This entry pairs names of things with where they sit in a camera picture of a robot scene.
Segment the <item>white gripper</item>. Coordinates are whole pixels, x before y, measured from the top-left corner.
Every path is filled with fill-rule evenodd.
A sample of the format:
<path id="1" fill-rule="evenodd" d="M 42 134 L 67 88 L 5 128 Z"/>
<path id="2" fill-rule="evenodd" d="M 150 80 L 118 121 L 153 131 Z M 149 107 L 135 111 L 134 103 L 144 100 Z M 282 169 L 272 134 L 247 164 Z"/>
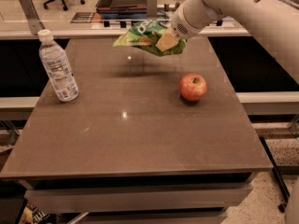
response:
<path id="1" fill-rule="evenodd" d="M 156 48 L 161 52 L 173 48 L 178 43 L 180 37 L 189 39 L 199 34 L 206 25 L 201 22 L 192 24 L 190 21 L 187 21 L 183 9 L 178 8 L 171 18 L 171 27 L 166 29 L 156 43 Z"/>

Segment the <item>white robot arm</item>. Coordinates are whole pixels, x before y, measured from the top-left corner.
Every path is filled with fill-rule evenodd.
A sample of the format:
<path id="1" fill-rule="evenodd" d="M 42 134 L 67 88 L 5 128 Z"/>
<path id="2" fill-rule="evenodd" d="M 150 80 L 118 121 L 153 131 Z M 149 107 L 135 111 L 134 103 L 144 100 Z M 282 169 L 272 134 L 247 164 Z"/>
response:
<path id="1" fill-rule="evenodd" d="M 226 16 L 238 21 L 299 82 L 299 13 L 278 0 L 185 0 L 156 47 L 171 49 Z"/>

